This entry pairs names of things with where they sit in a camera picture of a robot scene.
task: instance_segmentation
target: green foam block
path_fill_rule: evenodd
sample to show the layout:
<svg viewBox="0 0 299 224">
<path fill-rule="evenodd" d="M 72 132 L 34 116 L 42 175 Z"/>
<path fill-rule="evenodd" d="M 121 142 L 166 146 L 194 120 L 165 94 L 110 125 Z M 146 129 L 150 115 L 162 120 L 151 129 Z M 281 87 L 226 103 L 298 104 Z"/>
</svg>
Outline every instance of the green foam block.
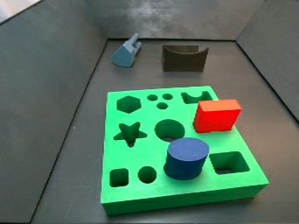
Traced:
<svg viewBox="0 0 299 224">
<path fill-rule="evenodd" d="M 198 101 L 218 100 L 211 87 L 177 87 L 107 94 L 100 203 L 123 214 L 254 197 L 267 177 L 237 127 L 199 134 Z M 170 141 L 195 137 L 210 146 L 201 176 L 177 180 L 165 173 Z"/>
</svg>

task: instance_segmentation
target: rectangular hole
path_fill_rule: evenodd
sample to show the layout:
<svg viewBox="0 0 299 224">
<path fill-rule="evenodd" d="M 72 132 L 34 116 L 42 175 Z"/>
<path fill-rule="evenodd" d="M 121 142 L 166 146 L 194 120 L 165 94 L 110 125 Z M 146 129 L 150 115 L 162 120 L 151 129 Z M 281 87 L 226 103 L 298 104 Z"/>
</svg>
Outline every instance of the rectangular hole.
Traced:
<svg viewBox="0 0 299 224">
<path fill-rule="evenodd" d="M 110 186 L 121 187 L 129 185 L 129 169 L 115 169 L 110 172 Z"/>
<path fill-rule="evenodd" d="M 219 175 L 249 172 L 249 164 L 239 151 L 210 154 L 214 170 Z"/>
</svg>

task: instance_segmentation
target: blue cylinder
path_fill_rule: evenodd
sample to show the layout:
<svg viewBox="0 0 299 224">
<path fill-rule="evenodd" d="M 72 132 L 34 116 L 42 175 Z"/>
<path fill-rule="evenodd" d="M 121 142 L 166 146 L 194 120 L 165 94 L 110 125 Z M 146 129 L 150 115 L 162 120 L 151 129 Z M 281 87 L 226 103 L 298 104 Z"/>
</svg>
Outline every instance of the blue cylinder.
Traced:
<svg viewBox="0 0 299 224">
<path fill-rule="evenodd" d="M 210 146 L 198 138 L 183 137 L 169 146 L 165 172 L 173 179 L 197 178 L 210 154 Z"/>
</svg>

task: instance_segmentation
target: circular hole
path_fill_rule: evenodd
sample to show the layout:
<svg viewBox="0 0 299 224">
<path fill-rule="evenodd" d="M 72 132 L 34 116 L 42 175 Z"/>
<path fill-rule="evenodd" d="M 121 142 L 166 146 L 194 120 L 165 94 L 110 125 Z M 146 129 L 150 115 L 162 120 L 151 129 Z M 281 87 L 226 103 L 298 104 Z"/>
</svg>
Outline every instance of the circular hole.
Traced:
<svg viewBox="0 0 299 224">
<path fill-rule="evenodd" d="M 185 127 L 175 120 L 162 120 L 154 128 L 157 136 L 166 142 L 171 142 L 185 136 Z"/>
<path fill-rule="evenodd" d="M 169 108 L 169 105 L 167 105 L 165 102 L 159 102 L 159 103 L 157 104 L 157 107 L 158 107 L 159 109 L 167 109 L 167 108 Z"/>
<path fill-rule="evenodd" d="M 158 96 L 157 96 L 155 94 L 150 94 L 150 95 L 147 96 L 147 100 L 151 101 L 151 102 L 154 102 L 154 101 L 158 100 Z"/>
<path fill-rule="evenodd" d="M 163 98 L 165 98 L 167 101 L 170 101 L 170 100 L 174 98 L 174 96 L 173 96 L 171 94 L 165 94 L 165 95 L 163 95 Z"/>
</svg>

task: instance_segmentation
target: oval hole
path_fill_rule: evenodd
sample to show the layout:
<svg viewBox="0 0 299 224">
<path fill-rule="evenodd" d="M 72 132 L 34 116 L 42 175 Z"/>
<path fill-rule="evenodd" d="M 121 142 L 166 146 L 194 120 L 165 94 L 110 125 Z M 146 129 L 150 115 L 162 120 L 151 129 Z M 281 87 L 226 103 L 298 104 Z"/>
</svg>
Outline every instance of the oval hole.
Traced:
<svg viewBox="0 0 299 224">
<path fill-rule="evenodd" d="M 145 166 L 138 173 L 138 177 L 141 181 L 146 184 L 151 184 L 155 182 L 157 179 L 157 171 L 155 168 L 151 166 Z"/>
</svg>

